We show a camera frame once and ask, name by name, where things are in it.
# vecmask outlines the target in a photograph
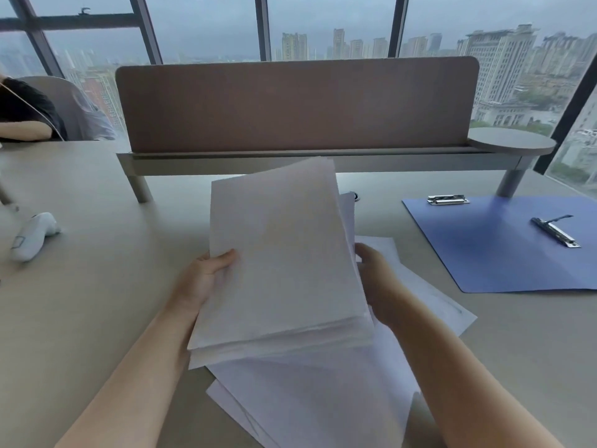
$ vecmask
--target hand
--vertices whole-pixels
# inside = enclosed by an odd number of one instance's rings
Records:
[[[210,258],[207,252],[195,259],[176,281],[168,307],[183,310],[194,321],[213,291],[215,273],[228,267],[235,259],[236,250],[214,258]]]
[[[387,325],[394,302],[408,295],[409,291],[379,251],[365,244],[355,244],[354,252],[362,259],[358,266],[367,303],[373,308],[377,320]]]

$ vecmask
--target blue folder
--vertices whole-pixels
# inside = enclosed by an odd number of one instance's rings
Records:
[[[597,290],[597,203],[583,196],[469,198],[469,204],[430,205],[405,199],[462,292]],[[551,220],[581,248],[568,248],[530,220]]]

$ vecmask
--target finger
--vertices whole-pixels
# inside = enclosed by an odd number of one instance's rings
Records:
[[[373,256],[378,253],[375,248],[371,248],[369,245],[361,244],[357,242],[354,244],[354,252],[361,257],[363,262],[368,262],[373,259]]]
[[[236,259],[236,256],[236,250],[233,248],[224,254],[206,260],[202,264],[203,270],[205,273],[216,273],[232,264]]]

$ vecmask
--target desk surface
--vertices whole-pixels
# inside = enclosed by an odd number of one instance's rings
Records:
[[[0,207],[0,446],[53,446],[178,271],[208,248],[215,177],[149,177],[155,202],[139,205],[114,154],[126,149],[54,142],[0,151],[6,188],[31,209],[51,211],[64,229],[33,262],[13,265],[6,258],[19,222]],[[463,294],[400,201],[492,194],[502,174],[340,174],[338,181],[361,197],[357,234],[394,237],[407,267],[479,316],[462,338],[496,378],[568,448],[594,447],[597,294]],[[518,194],[573,192],[528,172]],[[160,446],[258,446],[205,395],[211,381],[205,369],[185,372]],[[436,446],[409,444],[411,432],[405,446]]]

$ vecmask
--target stack of paper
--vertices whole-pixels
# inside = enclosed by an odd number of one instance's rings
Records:
[[[400,264],[391,238],[377,248],[402,282],[460,335],[476,317]],[[415,377],[392,331],[376,322],[359,348],[210,366],[208,395],[265,448],[395,448],[402,444]]]
[[[349,231],[332,160],[213,182],[210,253],[238,259],[201,309],[190,367],[371,343]]]

